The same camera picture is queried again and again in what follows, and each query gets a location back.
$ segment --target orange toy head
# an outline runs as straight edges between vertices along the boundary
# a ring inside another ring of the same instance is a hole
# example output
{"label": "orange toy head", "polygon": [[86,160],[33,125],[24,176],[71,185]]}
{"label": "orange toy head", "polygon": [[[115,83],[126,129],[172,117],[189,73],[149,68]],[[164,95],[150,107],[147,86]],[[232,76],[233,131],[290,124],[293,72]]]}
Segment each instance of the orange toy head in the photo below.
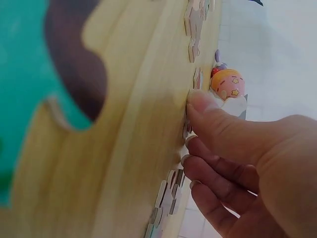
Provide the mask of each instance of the orange toy head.
{"label": "orange toy head", "polygon": [[225,101],[228,98],[244,96],[245,82],[238,71],[224,69],[212,77],[211,89]]}

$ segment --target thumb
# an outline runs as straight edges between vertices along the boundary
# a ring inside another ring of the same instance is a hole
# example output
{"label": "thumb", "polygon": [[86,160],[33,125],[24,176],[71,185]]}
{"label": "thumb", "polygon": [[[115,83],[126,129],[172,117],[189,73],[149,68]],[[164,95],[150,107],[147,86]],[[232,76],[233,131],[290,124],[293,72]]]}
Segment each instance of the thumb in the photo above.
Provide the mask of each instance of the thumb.
{"label": "thumb", "polygon": [[281,122],[251,122],[231,116],[218,107],[209,93],[200,90],[189,93],[187,114],[194,132],[213,154],[243,164],[256,166],[287,136],[280,133]]}

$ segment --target purple toy ear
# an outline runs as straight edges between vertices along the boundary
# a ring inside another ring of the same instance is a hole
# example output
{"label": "purple toy ear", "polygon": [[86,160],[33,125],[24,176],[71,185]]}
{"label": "purple toy ear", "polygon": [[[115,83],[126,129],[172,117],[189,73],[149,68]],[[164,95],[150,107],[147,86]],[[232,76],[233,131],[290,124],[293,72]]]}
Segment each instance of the purple toy ear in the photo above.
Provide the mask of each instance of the purple toy ear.
{"label": "purple toy ear", "polygon": [[214,59],[216,60],[217,63],[220,62],[220,51],[216,50],[216,52],[214,53]]}

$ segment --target star pattern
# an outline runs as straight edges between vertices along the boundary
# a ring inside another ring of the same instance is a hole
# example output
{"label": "star pattern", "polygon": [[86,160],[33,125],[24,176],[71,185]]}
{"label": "star pattern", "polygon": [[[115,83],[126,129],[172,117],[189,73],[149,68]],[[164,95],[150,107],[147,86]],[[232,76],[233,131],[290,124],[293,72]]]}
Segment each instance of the star pattern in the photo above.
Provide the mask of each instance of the star pattern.
{"label": "star pattern", "polygon": [[233,95],[233,96],[238,96],[239,93],[240,93],[240,92],[236,89],[236,90],[232,90],[231,95]]}
{"label": "star pattern", "polygon": [[239,80],[238,80],[237,78],[234,78],[234,79],[232,80],[232,82],[235,83],[235,84],[237,84],[237,83],[239,83]]}

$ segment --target brown shape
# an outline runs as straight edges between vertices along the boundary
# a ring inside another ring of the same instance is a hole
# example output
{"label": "brown shape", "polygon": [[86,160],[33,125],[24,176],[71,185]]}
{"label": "brown shape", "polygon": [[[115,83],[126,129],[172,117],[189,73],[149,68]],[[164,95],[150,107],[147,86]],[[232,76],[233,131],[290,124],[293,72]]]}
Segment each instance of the brown shape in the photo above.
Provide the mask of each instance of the brown shape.
{"label": "brown shape", "polygon": [[51,58],[67,91],[95,121],[106,98],[104,63],[88,51],[81,34],[98,0],[50,0],[45,37]]}

